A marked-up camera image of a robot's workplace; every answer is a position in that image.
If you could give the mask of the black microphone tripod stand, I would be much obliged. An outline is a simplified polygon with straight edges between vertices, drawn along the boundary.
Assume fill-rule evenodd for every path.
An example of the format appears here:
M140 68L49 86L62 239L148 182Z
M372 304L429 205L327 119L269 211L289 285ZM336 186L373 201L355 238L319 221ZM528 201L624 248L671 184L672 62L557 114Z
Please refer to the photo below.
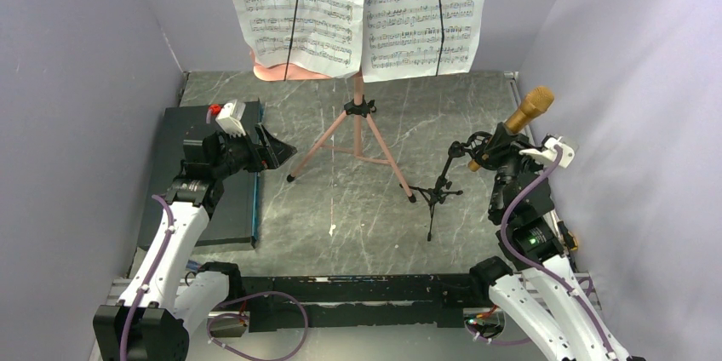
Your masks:
M452 181L448 178L451 163L454 159L468 156L474 159L479 150L491 138L492 134L485 131L476 131L469 135L466 141L453 140L447 149L447 158L441 173L435 180L434 187L418 187L410 186L412 192L419 192L427 204L429 211L429 226L427 231L427 241L431 242L433 238L433 223L435 209L438 204L444 204L448 196L463 194L463 190L451 191Z

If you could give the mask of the gold microphone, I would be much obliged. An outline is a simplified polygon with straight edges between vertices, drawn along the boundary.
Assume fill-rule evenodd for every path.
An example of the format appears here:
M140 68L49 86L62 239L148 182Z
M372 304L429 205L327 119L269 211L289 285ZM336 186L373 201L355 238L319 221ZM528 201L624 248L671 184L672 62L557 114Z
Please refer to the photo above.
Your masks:
M551 89L538 86L520 102L518 108L504 122L498 123L489 139L472 150L467 167L476 172L479 169L496 170L519 152L520 145L528 145L529 139L522 130L535 118L544 114L554 102Z

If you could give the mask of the pink perforated music stand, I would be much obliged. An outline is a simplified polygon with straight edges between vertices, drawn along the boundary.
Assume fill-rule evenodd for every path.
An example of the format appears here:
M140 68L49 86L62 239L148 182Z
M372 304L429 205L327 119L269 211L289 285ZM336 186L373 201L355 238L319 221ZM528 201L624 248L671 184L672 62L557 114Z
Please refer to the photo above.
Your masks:
M313 143L302 160L291 170L286 180L295 181L302 170L321 149L343 152L359 161L386 165L391 168L404 195L411 203L416 201L408 181L399 168L387 143L375 123L375 104L365 96L364 79L361 72L350 76L353 83L352 98L338 112L334 122Z

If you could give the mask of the sheet music page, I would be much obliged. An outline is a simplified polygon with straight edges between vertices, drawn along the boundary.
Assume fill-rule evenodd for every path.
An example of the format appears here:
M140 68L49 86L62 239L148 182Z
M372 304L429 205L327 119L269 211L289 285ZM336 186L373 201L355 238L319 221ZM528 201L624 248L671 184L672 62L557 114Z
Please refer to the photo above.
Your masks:
M361 68L364 0L232 0L255 75L350 77Z
M364 81L469 72L484 1L364 0Z

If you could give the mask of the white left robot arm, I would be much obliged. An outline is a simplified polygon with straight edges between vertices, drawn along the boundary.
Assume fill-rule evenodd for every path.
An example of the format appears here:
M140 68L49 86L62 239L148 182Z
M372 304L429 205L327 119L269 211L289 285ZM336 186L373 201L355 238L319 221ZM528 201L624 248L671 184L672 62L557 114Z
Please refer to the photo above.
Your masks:
M242 130L190 128L178 174L162 195L163 210L146 257L113 305L98 307L93 328L103 360L184 360L190 338L212 309L238 307L245 295L232 263L202 265L181 287L186 264L224 192L223 182L241 170L278 169L297 150L258 123L257 140Z

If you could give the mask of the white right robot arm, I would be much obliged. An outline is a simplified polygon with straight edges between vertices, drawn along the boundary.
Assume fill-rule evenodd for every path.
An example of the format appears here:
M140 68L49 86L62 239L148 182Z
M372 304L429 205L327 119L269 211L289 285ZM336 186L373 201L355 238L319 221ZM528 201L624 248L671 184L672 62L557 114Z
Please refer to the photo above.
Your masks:
M495 174L488 217L504 256L471 268L469 294L480 306L499 307L548 360L633 360L575 274L576 240L545 219L555 209L548 179L575 156L562 136L536 146L507 123L475 147L472 168Z

